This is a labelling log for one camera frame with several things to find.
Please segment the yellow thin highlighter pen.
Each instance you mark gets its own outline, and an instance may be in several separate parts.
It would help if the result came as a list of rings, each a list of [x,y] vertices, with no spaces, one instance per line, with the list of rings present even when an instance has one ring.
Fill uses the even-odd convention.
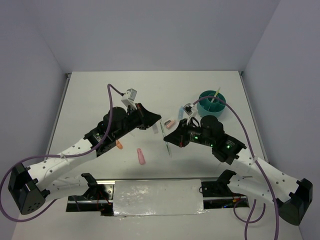
[[[215,94],[214,94],[214,96],[213,96],[213,98],[212,98],[212,100],[211,100],[211,103],[213,103],[213,102],[216,100],[216,98],[218,97],[218,94],[219,94],[220,90],[221,90],[221,87],[219,87],[219,88],[217,89],[217,91],[215,92]]]

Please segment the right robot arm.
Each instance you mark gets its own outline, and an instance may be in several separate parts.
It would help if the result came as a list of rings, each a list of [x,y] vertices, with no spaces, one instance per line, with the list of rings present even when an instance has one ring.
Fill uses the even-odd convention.
[[[244,143],[224,132],[223,124],[213,115],[202,117],[199,126],[184,118],[163,140],[180,148],[189,143],[210,147],[216,159],[228,164],[217,180],[221,195],[233,192],[276,204],[279,216],[291,225],[300,225],[312,202],[313,184],[309,180],[298,180],[253,157]]]

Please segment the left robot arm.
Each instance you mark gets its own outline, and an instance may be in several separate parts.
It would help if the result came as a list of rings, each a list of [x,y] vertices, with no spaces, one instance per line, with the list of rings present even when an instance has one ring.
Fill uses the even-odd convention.
[[[43,156],[43,161],[24,166],[16,164],[10,173],[8,190],[22,215],[38,210],[47,200],[57,199],[64,192],[81,194],[91,200],[97,196],[98,184],[89,173],[79,177],[62,176],[116,146],[116,141],[134,129],[147,130],[161,119],[141,103],[135,109],[113,107],[97,126],[77,143],[56,155]]]

